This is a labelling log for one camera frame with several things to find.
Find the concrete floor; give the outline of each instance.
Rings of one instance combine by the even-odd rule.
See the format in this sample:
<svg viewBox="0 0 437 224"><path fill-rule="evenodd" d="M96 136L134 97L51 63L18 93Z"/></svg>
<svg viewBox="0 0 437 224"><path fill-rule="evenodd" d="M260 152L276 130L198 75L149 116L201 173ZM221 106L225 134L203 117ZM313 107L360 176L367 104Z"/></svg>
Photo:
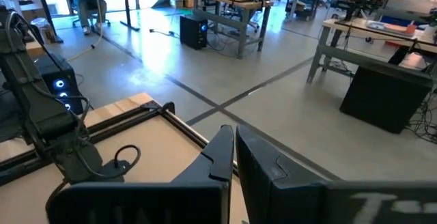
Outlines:
<svg viewBox="0 0 437 224"><path fill-rule="evenodd" d="M118 23L124 12L111 13L104 39L72 62L85 77L80 89L94 107L139 92L160 103L174 101L177 115L209 139L222 124L245 124L324 178L437 180L437 146L407 130L393 135L339 111L348 77L318 72L313 84L306 84L321 22L334 10L319 9L311 22L289 21L284 5L272 9L263 51L248 46L244 59L227 56L236 51L231 40L222 52L195 51L178 39L150 33L179 31L174 14L180 12L171 8L131 12L139 32ZM65 43L50 45L66 58L98 39L83 36L71 21L55 20ZM380 40L368 44L357 38L348 47L381 57L395 50Z"/></svg>

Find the metal bracket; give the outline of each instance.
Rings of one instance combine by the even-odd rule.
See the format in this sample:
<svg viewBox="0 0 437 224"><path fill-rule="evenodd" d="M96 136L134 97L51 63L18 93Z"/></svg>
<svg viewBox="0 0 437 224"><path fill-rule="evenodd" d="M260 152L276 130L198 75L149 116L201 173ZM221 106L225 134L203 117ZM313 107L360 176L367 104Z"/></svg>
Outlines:
<svg viewBox="0 0 437 224"><path fill-rule="evenodd" d="M140 107L143 108L143 109L146 109L146 110L161 108L161 106L157 102L155 102L153 100L150 101L150 102L147 102L145 104L140 105Z"/></svg>
<svg viewBox="0 0 437 224"><path fill-rule="evenodd" d="M148 111L149 110L158 110L158 112L161 114L164 111L170 111L171 113L175 114L175 103L173 103L173 102L168 102L168 103L164 104L163 106L160 106L157 102L150 101L150 102L147 102L145 104L142 104L141 108L144 108Z"/></svg>

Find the electronic equipment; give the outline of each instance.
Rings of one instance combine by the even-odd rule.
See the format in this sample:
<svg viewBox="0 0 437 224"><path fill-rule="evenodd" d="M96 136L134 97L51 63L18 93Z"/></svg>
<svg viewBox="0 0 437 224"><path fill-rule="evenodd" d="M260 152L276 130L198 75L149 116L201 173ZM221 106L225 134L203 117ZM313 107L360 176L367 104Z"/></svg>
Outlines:
<svg viewBox="0 0 437 224"><path fill-rule="evenodd" d="M35 65L40 71L41 77L44 79L50 93L59 96L67 110L74 112L76 115L82 114L83 107L80 100L66 99L68 96L81 96L73 68L61 55L56 53L51 53L51 55L56 64L45 54L35 60Z"/></svg>
<svg viewBox="0 0 437 224"><path fill-rule="evenodd" d="M414 82L358 68L340 111L399 134L431 91Z"/></svg>
<svg viewBox="0 0 437 224"><path fill-rule="evenodd" d="M193 49L206 47L208 20L194 15L180 17L180 42Z"/></svg>
<svg viewBox="0 0 437 224"><path fill-rule="evenodd" d="M225 125L170 183L77 184L48 203L48 219L50 224L226 224L233 159L234 132Z"/></svg>
<svg viewBox="0 0 437 224"><path fill-rule="evenodd" d="M435 182L317 182L297 163L237 127L238 173L250 224L436 222Z"/></svg>

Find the power cord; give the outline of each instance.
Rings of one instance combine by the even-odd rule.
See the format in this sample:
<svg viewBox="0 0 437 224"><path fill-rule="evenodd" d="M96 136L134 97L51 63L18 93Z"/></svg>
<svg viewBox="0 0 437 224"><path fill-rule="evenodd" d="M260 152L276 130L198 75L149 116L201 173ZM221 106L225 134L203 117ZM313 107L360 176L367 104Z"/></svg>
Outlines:
<svg viewBox="0 0 437 224"><path fill-rule="evenodd" d="M100 22L100 36L98 38L98 40L96 41L96 43L91 44L91 46L88 49L85 49L82 53L79 53L78 55L75 55L74 57L71 57L69 60L67 61L74 61L75 59L78 59L79 57L83 56L84 54L88 53L91 50L94 50L95 47L100 43L100 41L103 38L103 26L102 26L102 10L100 9L100 1L97 1L97 9L98 9L98 17L99 17L99 22Z"/></svg>
<svg viewBox="0 0 437 224"><path fill-rule="evenodd" d="M177 10L178 10L178 9L175 8L175 10L173 11L173 14L171 15L170 27L171 27L171 25L173 24L173 19L174 19L174 16L177 14L177 13L176 13ZM155 29L149 29L149 32L150 32L150 33L160 33L160 34L163 34L164 36L171 36L171 37L173 37L173 38L180 39L180 35L177 34L177 33L175 33L175 32L172 31L172 30L169 30L168 33L164 33L164 32L161 32L161 31L157 31L157 30L155 30Z"/></svg>
<svg viewBox="0 0 437 224"><path fill-rule="evenodd" d="M149 29L149 32L150 33L160 33L160 34L163 34L164 36L171 36L173 38L180 39L180 35L178 33L175 33L174 31L169 31L169 33L164 33L161 31L156 31L155 29Z"/></svg>

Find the computer tower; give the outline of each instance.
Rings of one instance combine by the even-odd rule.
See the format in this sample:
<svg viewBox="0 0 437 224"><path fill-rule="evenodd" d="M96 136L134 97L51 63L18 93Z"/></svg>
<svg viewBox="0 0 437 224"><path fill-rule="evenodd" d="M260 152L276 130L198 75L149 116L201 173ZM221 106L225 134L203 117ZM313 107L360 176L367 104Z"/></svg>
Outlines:
<svg viewBox="0 0 437 224"><path fill-rule="evenodd" d="M399 134L430 91L430 87L360 67L340 111Z"/></svg>
<svg viewBox="0 0 437 224"><path fill-rule="evenodd" d="M180 42L196 50L206 47L208 20L194 15L180 17Z"/></svg>
<svg viewBox="0 0 437 224"><path fill-rule="evenodd" d="M76 82L76 76L71 65L62 56L51 53L56 64L48 55L39 56L35 65L41 73L48 90L66 105L68 110L77 115L83 113L82 102L79 99L69 99L66 97L81 96Z"/></svg>

